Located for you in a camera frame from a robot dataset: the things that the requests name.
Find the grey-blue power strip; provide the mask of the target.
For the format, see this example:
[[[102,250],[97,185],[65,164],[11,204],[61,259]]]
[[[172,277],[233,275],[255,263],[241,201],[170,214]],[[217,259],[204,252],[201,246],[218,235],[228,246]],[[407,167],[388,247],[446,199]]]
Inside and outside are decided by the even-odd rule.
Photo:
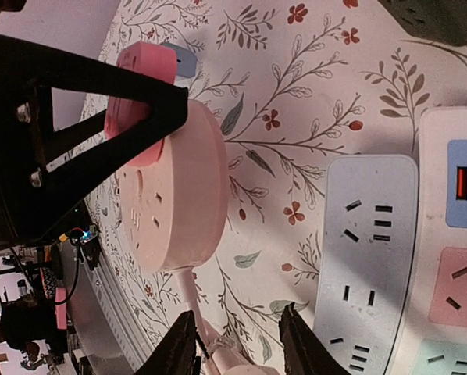
[[[313,332],[347,374],[385,374],[408,293],[418,168],[405,155],[341,156],[327,170]]]

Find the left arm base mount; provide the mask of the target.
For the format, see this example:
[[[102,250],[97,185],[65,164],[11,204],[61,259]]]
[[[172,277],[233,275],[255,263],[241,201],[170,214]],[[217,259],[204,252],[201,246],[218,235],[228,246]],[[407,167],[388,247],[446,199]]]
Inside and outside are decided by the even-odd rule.
[[[58,280],[63,280],[64,271],[77,263],[84,264],[91,272],[98,267],[101,254],[98,235],[98,226],[90,224],[85,228],[74,227],[46,242],[50,248],[51,268]]]

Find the small light blue plug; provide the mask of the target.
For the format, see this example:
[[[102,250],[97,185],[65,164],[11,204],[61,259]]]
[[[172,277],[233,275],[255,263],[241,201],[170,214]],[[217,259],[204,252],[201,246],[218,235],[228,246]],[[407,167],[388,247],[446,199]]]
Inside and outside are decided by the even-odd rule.
[[[176,54],[177,70],[179,79],[193,78],[197,72],[198,59],[196,55],[187,48],[169,42],[161,43],[161,46],[170,48]]]

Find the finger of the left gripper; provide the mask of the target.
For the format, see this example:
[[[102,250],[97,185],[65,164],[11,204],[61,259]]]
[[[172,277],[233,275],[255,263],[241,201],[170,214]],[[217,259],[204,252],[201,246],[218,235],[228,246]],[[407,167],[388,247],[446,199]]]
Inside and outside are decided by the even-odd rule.
[[[100,112],[53,128],[52,90],[148,105],[121,134],[48,171],[50,162],[100,133]],[[45,45],[0,35],[0,250],[38,243],[125,163],[184,125],[188,91]]]

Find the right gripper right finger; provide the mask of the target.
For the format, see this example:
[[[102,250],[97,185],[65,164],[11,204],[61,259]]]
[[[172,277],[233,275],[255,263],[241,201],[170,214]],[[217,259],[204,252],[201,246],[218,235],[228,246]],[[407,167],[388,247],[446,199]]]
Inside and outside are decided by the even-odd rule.
[[[286,305],[279,322],[287,375],[349,375],[314,335],[295,309]]]

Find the dark patterned cube socket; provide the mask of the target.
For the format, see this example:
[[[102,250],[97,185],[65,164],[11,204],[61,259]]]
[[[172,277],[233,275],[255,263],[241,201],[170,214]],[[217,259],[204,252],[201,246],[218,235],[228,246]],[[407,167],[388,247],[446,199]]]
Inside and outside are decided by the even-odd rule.
[[[467,45],[467,0],[380,0],[380,4],[414,38]]]

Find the pink adapter plug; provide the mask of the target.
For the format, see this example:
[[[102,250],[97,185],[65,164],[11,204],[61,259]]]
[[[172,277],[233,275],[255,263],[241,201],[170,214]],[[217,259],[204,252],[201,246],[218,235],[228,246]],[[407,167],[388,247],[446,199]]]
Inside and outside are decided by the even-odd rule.
[[[116,60],[119,68],[131,70],[167,84],[173,84],[177,74],[176,53],[169,47],[139,41],[125,48]],[[142,102],[110,97],[105,114],[104,132],[107,139],[116,137],[150,114],[151,107]],[[159,160],[164,142],[159,141],[127,164],[148,166]]]

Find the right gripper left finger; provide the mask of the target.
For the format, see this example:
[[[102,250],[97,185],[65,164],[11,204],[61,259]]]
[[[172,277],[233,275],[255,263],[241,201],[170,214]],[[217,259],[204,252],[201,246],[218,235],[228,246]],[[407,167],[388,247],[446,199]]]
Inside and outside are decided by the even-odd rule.
[[[201,373],[194,313],[182,312],[147,361],[134,375],[193,375]]]

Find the white power strip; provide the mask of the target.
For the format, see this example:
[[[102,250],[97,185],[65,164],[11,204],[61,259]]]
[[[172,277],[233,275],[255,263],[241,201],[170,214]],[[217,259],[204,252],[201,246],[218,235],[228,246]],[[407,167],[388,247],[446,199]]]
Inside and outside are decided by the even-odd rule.
[[[415,269],[392,374],[467,374],[467,104],[421,119]]]

